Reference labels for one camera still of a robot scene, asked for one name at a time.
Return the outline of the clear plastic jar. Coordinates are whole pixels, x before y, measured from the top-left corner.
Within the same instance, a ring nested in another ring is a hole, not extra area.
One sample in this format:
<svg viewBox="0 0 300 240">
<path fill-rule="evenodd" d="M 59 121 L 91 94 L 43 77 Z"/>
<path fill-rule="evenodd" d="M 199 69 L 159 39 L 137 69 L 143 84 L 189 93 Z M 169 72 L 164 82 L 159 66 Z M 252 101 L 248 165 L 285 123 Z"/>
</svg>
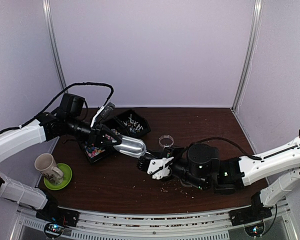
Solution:
<svg viewBox="0 0 300 240">
<path fill-rule="evenodd" d="M 146 154 L 147 146 L 143 140 L 121 134 L 118 137 L 121 144 L 113 146 L 117 152 L 132 158 L 140 158 Z"/>
</svg>

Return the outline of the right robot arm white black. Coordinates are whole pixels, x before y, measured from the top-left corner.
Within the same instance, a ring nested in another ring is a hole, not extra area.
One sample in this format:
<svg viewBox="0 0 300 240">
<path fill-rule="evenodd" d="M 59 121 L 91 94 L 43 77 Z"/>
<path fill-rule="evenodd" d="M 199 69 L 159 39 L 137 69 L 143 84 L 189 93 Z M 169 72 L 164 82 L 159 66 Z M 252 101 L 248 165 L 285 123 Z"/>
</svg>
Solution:
<svg viewBox="0 0 300 240">
<path fill-rule="evenodd" d="M 184 185 L 199 190 L 213 188 L 216 194 L 231 195 L 268 176 L 283 173 L 270 186 L 251 198 L 246 210 L 249 220 L 258 220 L 266 208 L 273 207 L 282 197 L 300 184 L 300 130 L 290 142 L 260 154 L 248 154 L 220 160 L 219 150 L 207 144 L 208 138 L 187 147 L 171 146 L 166 150 L 150 151 L 141 156 L 137 168 L 155 180 L 171 176 Z"/>
</svg>

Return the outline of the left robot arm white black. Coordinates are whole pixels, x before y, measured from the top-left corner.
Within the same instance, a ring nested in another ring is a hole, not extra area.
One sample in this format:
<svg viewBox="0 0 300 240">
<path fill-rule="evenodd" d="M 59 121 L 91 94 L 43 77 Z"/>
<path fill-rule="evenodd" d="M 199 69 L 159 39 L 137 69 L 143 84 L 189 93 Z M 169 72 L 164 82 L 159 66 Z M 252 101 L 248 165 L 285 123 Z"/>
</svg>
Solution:
<svg viewBox="0 0 300 240">
<path fill-rule="evenodd" d="M 18 126 L 1 133 L 0 163 L 31 146 L 63 135 L 73 136 L 78 141 L 87 142 L 99 148 L 120 145 L 121 137 L 101 123 L 115 106 L 112 103 L 102 106 L 92 122 L 88 123 L 78 119 L 84 104 L 83 97 L 66 93 L 59 107 L 53 112 L 39 113 L 25 126 Z M 0 198 L 41 210 L 51 222 L 57 222 L 62 218 L 61 209 L 51 203 L 46 193 L 11 179 L 1 172 Z"/>
</svg>

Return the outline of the black three-compartment candy bin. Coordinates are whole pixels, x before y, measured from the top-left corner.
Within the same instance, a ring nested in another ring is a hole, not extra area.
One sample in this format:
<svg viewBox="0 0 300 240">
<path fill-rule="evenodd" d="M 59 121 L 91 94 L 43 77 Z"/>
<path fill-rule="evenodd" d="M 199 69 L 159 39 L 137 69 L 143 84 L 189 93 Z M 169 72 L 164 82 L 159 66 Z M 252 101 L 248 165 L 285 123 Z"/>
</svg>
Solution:
<svg viewBox="0 0 300 240">
<path fill-rule="evenodd" d="M 133 109 L 126 110 L 103 122 L 116 134 L 132 138 L 141 138 L 151 131 L 148 121 L 137 114 Z M 102 148 L 94 145 L 88 146 L 87 142 L 79 142 L 78 146 L 90 164 L 103 160 L 116 151 L 112 146 Z"/>
</svg>

